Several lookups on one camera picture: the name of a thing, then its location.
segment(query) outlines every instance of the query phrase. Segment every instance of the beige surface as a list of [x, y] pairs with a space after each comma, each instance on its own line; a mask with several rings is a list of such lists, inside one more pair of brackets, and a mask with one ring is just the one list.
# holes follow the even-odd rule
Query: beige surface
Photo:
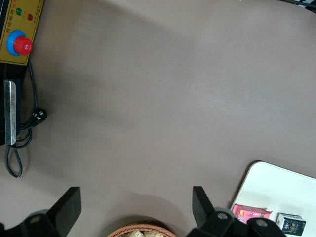
[[49, 118], [21, 179], [2, 160], [0, 221], [78, 185], [70, 236], [135, 215], [182, 236], [192, 185], [229, 207], [254, 160], [316, 177], [315, 23], [274, 0], [47, 1], [32, 59]]

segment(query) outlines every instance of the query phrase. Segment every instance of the wicker basket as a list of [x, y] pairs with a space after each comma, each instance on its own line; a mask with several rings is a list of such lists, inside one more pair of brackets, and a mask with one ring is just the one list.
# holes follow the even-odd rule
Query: wicker basket
[[163, 227], [155, 226], [152, 224], [142, 224], [142, 223], [135, 223], [128, 226], [124, 226], [112, 232], [111, 234], [109, 234], [108, 237], [119, 237], [131, 231], [152, 231], [152, 232], [161, 233], [164, 235], [164, 237], [177, 237], [174, 233], [170, 232], [169, 230], [166, 230]]

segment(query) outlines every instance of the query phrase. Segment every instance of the red button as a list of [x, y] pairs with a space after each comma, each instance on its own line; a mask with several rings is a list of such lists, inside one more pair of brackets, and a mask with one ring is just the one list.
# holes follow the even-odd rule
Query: red button
[[29, 38], [18, 36], [14, 41], [13, 48], [16, 53], [26, 56], [31, 53], [33, 44]]

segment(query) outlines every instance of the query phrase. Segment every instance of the white board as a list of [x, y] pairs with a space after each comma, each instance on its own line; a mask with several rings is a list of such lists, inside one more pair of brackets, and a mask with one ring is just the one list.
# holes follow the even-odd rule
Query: white board
[[272, 221], [279, 212], [300, 215], [306, 221], [302, 236], [314, 237], [315, 202], [316, 179], [260, 161], [249, 169], [234, 204], [266, 208]]

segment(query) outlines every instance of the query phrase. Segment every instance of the screw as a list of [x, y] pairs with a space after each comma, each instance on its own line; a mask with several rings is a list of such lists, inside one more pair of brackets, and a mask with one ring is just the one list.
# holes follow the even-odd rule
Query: screw
[[36, 222], [39, 221], [40, 219], [41, 219], [41, 216], [33, 217], [33, 218], [30, 220], [30, 223], [31, 223], [31, 224], [36, 223]]
[[217, 217], [221, 220], [227, 220], [227, 215], [223, 212], [218, 213]]
[[261, 227], [267, 227], [268, 226], [267, 222], [265, 222], [262, 219], [256, 220], [256, 223], [257, 223], [258, 226], [261, 226]]

